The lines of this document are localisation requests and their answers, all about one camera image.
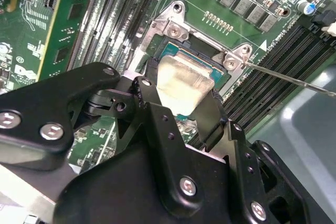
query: capacitor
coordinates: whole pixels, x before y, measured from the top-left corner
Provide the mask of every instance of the capacitor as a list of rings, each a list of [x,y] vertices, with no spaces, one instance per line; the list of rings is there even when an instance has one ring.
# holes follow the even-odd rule
[[[296,6],[296,9],[309,16],[312,15],[316,11],[315,3],[308,2],[307,0],[300,0]]]

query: screwdriver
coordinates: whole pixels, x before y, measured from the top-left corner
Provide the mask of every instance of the screwdriver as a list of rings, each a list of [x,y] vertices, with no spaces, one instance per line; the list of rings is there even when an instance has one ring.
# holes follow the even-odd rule
[[[307,82],[304,82],[304,81],[300,81],[298,79],[295,79],[295,78],[292,78],[292,77],[289,77],[289,76],[285,76],[284,74],[277,73],[275,71],[269,70],[267,68],[263,68],[263,67],[258,66],[258,65],[254,65],[254,64],[249,63],[249,62],[244,62],[244,65],[249,66],[250,68],[253,68],[255,70],[259,70],[261,72],[267,73],[271,76],[278,77],[282,80],[291,82],[291,83],[296,84],[298,86],[313,90],[315,92],[326,94],[326,95],[328,95],[330,97],[333,97],[333,98],[336,98],[336,93],[331,92],[331,91],[326,90],[326,89],[323,89],[321,87],[315,86],[313,84],[310,84],[310,83],[307,83]]]

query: ram slot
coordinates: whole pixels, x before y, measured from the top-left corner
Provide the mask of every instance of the ram slot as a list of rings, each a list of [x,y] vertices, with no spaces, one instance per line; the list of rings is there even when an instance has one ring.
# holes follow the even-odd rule
[[[98,27],[94,32],[94,36],[91,39],[88,50],[85,57],[82,58],[80,65],[86,65],[95,61],[96,55],[98,55],[101,50],[101,41],[104,41],[108,36],[113,20],[118,16],[118,10],[122,8],[123,4],[123,0],[108,0],[99,20]]]
[[[68,70],[71,70],[75,67],[75,62],[78,59],[79,53],[80,53],[80,49],[83,45],[83,41],[84,41],[84,36],[85,36],[85,32],[89,27],[90,21],[93,18],[93,11],[95,9],[96,3],[98,0],[90,0],[89,4],[88,4],[88,8],[86,10],[83,22],[81,24],[77,39],[76,39],[76,43],[74,45],[74,48],[72,50],[72,54],[71,54],[71,58],[69,61],[69,65],[68,65]]]
[[[112,66],[117,70],[117,62],[119,58],[117,53],[119,48],[123,45],[129,28],[134,24],[145,0],[127,0],[127,6],[124,7],[114,30],[111,32],[109,40],[104,43],[103,54],[100,55],[102,62],[107,62],[109,56],[113,52]]]
[[[306,80],[334,54],[335,49],[330,45],[332,41],[330,39],[326,43],[319,34],[296,24],[259,65]],[[228,116],[248,132],[265,116],[279,108],[296,87],[289,82],[253,71],[225,101],[224,108]]]

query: silver screw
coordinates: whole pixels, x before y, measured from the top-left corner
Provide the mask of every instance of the silver screw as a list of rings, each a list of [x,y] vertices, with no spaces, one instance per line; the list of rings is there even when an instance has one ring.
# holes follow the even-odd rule
[[[238,124],[235,123],[233,126],[236,128],[236,130],[242,131],[242,128]]]
[[[103,71],[104,71],[104,73],[107,73],[111,76],[114,76],[113,69],[111,69],[111,68],[105,68],[105,69],[103,69]]]
[[[172,38],[179,38],[179,36],[181,35],[181,30],[179,27],[171,26],[168,29],[168,35]]]
[[[269,147],[267,146],[267,144],[261,144],[261,145],[265,150],[267,150],[269,152]]]
[[[142,83],[145,84],[146,86],[152,85],[150,81],[147,81],[146,79],[142,79]]]
[[[20,122],[20,116],[14,112],[0,113],[0,129],[12,129],[18,126]]]
[[[48,123],[40,129],[40,135],[46,140],[59,140],[63,134],[63,129],[55,123]]]
[[[264,208],[258,202],[253,201],[251,203],[252,212],[261,221],[266,220],[266,212]]]
[[[180,188],[185,195],[194,196],[196,194],[195,183],[186,177],[181,178]]]
[[[235,60],[234,58],[229,58],[225,60],[224,67],[226,68],[226,70],[229,70],[229,71],[235,70],[238,67],[237,60]]]

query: motherboard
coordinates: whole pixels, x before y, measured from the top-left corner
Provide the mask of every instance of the motherboard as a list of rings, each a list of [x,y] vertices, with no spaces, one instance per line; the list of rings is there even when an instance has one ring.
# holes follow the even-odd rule
[[[94,61],[146,74],[186,143],[192,112],[215,89],[230,119],[252,133],[298,88],[236,66],[234,55],[300,80],[336,58],[336,0],[0,0],[0,92]],[[114,155],[112,118],[75,133],[78,172]]]

